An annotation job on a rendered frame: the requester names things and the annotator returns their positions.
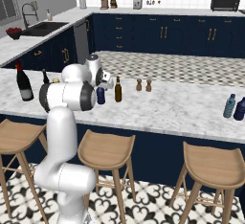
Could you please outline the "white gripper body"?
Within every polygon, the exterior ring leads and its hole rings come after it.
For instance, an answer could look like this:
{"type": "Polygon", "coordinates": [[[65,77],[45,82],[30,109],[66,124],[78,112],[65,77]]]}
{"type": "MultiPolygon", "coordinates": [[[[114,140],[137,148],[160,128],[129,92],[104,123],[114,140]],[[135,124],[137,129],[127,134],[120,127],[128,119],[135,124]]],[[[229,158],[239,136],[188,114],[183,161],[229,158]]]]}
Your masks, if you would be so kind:
{"type": "Polygon", "coordinates": [[[108,80],[107,82],[103,82],[101,84],[101,86],[105,89],[112,89],[114,87],[114,80],[111,78],[110,80],[108,80]]]}

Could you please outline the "brown glass bottle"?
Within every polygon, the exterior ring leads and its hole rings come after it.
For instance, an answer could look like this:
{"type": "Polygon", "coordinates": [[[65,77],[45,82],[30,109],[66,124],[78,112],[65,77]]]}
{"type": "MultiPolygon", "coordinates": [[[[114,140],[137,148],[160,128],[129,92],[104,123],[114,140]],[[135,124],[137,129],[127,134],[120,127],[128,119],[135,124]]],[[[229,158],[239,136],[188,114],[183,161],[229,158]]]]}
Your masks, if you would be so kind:
{"type": "Polygon", "coordinates": [[[122,101],[122,87],[120,84],[120,77],[117,77],[116,85],[115,85],[115,101],[121,102],[122,101]]]}

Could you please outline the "dark blue plastic bottle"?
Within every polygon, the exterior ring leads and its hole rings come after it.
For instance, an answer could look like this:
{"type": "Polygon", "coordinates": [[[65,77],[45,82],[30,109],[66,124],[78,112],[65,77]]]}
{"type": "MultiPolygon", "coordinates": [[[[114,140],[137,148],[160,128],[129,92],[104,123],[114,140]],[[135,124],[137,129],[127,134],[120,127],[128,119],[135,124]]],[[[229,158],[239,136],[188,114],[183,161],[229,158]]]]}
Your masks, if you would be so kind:
{"type": "Polygon", "coordinates": [[[102,87],[97,88],[97,102],[98,104],[105,104],[104,89],[102,87]]]}
{"type": "Polygon", "coordinates": [[[245,115],[245,97],[237,103],[234,119],[237,121],[242,121],[245,115]]]}

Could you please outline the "grey dishwasher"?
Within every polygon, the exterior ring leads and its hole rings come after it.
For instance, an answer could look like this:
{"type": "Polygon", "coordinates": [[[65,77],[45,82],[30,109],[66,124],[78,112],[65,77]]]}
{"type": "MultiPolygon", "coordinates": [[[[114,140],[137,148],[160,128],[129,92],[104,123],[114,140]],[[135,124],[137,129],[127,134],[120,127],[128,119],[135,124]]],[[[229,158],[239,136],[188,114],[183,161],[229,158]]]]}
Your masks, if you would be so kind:
{"type": "Polygon", "coordinates": [[[78,23],[74,26],[78,63],[84,64],[89,56],[86,23],[78,23]]]}

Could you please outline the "navy sink cupboards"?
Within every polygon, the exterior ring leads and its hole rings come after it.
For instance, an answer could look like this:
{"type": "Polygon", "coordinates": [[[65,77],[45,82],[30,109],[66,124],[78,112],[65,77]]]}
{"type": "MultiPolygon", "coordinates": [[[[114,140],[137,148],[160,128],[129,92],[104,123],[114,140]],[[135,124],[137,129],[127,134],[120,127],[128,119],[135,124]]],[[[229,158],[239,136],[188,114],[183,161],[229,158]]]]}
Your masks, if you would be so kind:
{"type": "Polygon", "coordinates": [[[74,29],[50,37],[21,37],[0,46],[0,67],[14,69],[16,60],[24,70],[61,72],[66,65],[77,62],[74,29]]]}

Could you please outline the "small dark glass bottle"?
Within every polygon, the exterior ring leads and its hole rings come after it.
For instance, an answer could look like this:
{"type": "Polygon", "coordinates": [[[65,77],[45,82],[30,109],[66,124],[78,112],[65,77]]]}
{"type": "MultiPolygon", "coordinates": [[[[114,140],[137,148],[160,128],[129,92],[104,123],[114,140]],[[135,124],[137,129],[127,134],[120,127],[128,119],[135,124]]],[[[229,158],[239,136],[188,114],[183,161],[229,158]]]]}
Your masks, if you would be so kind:
{"type": "Polygon", "coordinates": [[[42,73],[43,73],[43,82],[44,83],[50,83],[45,69],[42,69],[42,73]]]}

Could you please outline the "wooden bar stool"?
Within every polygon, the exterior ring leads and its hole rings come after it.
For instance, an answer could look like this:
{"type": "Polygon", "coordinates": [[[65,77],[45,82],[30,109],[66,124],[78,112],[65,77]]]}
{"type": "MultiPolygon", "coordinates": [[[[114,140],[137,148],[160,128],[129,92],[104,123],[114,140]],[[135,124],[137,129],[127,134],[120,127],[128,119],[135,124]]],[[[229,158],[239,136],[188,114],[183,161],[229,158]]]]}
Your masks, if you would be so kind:
{"type": "Polygon", "coordinates": [[[48,144],[44,135],[45,129],[46,125],[14,123],[8,119],[0,123],[0,185],[2,187],[8,215],[11,215],[5,172],[9,170],[23,173],[32,190],[33,197],[44,222],[48,223],[33,185],[34,170],[29,167],[25,156],[25,151],[31,147],[36,140],[41,142],[45,151],[48,151],[48,144]]]}
{"type": "Polygon", "coordinates": [[[241,150],[192,146],[186,142],[183,142],[183,150],[184,164],[169,202],[172,206],[180,187],[184,186],[186,207],[179,224],[185,224],[194,203],[212,206],[212,213],[216,207],[222,208],[222,224],[229,224],[234,192],[245,183],[241,150]],[[198,196],[203,186],[216,189],[213,200],[198,196]]]}
{"type": "Polygon", "coordinates": [[[130,187],[132,198],[136,200],[131,162],[131,153],[135,138],[135,135],[125,137],[113,134],[101,134],[88,129],[78,146],[78,157],[80,161],[96,173],[96,192],[99,192],[99,187],[107,187],[115,190],[122,224],[126,224],[122,196],[123,188],[130,187]],[[100,181],[100,170],[111,170],[113,181],[100,181]]]}

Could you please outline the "dark red-capped wine bottle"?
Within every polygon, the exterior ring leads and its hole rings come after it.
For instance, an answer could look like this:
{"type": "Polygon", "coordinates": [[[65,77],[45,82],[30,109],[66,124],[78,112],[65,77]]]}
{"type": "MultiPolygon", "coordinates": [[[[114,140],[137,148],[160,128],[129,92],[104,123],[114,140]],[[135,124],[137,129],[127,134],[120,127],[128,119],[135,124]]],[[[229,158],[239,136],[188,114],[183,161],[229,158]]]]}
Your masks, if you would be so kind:
{"type": "Polygon", "coordinates": [[[17,68],[17,85],[20,91],[20,95],[23,101],[31,101],[33,99],[33,90],[30,84],[30,80],[21,68],[20,62],[15,61],[17,68]]]}

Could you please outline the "navy island counter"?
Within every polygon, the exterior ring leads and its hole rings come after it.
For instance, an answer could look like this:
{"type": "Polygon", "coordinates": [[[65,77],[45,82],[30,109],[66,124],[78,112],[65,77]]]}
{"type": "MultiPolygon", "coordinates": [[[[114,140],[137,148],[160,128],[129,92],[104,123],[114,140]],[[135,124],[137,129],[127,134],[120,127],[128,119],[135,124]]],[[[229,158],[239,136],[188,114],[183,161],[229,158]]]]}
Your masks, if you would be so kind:
{"type": "MultiPolygon", "coordinates": [[[[0,114],[0,123],[5,119],[17,123],[32,123],[38,125],[43,125],[46,122],[46,119],[42,120],[0,114]]],[[[141,180],[150,183],[175,186],[184,163],[183,141],[195,146],[213,146],[223,149],[235,149],[239,147],[245,157],[245,145],[243,144],[85,125],[82,123],[77,123],[78,145],[87,129],[93,132],[121,136],[136,135],[131,155],[134,180],[137,181],[141,180]]],[[[28,163],[39,164],[46,156],[46,151],[37,140],[25,151],[25,155],[28,163]]]]}

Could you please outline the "black sink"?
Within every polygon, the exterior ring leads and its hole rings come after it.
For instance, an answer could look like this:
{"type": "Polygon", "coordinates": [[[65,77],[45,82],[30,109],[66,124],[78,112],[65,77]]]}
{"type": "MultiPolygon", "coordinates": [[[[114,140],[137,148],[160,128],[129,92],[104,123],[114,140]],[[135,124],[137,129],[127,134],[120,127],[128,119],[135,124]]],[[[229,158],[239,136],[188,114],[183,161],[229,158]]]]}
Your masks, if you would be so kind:
{"type": "Polygon", "coordinates": [[[23,30],[22,35],[44,37],[50,34],[61,33],[67,28],[67,22],[40,22],[26,30],[23,30]]]}

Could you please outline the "navy base cupboards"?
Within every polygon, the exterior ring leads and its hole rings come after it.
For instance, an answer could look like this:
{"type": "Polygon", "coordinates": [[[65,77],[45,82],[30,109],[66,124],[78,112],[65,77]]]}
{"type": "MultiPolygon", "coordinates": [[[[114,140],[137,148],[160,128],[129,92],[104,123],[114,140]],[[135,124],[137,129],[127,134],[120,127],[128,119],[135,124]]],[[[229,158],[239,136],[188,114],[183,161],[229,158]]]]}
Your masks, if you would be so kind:
{"type": "Polygon", "coordinates": [[[245,17],[94,13],[89,51],[245,58],[245,17]]]}

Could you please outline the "dark bowl of red fruit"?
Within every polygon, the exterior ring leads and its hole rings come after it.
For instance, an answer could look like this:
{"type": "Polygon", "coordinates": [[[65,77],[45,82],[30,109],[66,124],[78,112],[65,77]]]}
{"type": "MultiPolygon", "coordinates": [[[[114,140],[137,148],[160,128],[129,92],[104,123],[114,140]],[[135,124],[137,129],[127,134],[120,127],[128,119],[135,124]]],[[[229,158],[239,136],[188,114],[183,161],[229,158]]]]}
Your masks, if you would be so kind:
{"type": "Polygon", "coordinates": [[[22,34],[21,28],[8,28],[6,30],[8,36],[10,36],[13,40],[19,39],[22,34]]]}

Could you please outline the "grey spring tap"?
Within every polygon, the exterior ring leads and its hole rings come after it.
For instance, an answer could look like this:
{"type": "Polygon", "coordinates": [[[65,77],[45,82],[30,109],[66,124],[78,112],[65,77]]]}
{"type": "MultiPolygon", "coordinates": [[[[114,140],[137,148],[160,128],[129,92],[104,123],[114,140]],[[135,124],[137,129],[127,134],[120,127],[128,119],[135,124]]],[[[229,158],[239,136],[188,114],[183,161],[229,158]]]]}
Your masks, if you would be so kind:
{"type": "Polygon", "coordinates": [[[25,4],[22,6],[21,11],[22,11],[22,16],[23,16],[23,20],[24,20],[24,26],[25,26],[25,29],[28,29],[29,26],[30,26],[30,23],[27,21],[27,17],[28,17],[28,16],[34,16],[34,17],[36,18],[36,21],[37,21],[37,22],[39,21],[39,17],[38,17],[38,15],[37,15],[37,10],[36,10],[36,8],[34,7],[33,4],[31,4],[31,3],[25,3],[25,4]],[[30,7],[32,8],[32,10],[33,10],[33,13],[25,12],[24,9],[25,9],[26,6],[30,6],[30,7]]]}

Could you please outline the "light blue plastic bottle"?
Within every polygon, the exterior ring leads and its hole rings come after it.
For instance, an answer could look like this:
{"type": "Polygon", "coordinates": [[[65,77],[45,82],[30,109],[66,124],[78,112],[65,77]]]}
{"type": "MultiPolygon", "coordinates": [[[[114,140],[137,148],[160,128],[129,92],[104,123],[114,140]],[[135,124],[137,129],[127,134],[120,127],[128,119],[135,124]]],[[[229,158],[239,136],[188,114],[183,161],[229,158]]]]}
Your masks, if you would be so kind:
{"type": "Polygon", "coordinates": [[[229,119],[233,114],[235,105],[235,94],[231,94],[230,97],[226,101],[226,105],[223,112],[223,117],[229,119]]]}

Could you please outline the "black toaster oven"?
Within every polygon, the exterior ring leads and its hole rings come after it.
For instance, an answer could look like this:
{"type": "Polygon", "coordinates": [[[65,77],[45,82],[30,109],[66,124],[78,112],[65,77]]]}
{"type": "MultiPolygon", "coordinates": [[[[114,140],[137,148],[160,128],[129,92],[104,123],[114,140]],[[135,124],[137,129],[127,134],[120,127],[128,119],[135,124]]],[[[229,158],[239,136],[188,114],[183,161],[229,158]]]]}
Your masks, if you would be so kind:
{"type": "Polygon", "coordinates": [[[240,0],[212,0],[212,11],[238,11],[240,0]]]}

